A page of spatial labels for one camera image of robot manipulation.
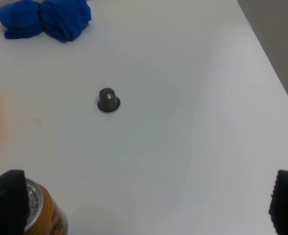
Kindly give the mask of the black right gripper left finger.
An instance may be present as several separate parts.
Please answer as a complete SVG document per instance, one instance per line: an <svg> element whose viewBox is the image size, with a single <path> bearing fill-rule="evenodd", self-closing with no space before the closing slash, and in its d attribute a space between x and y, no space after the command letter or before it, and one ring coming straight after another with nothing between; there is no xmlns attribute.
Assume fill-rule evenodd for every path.
<svg viewBox="0 0 288 235"><path fill-rule="evenodd" d="M22 235L28 217L24 171L9 170L0 176L0 235Z"/></svg>

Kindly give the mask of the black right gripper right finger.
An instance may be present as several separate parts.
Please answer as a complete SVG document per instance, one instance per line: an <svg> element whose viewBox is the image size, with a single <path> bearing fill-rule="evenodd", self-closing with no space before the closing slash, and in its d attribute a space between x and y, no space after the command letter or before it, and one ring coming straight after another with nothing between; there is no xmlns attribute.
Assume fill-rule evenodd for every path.
<svg viewBox="0 0 288 235"><path fill-rule="evenodd" d="M268 213L276 233L288 235L288 170L277 173Z"/></svg>

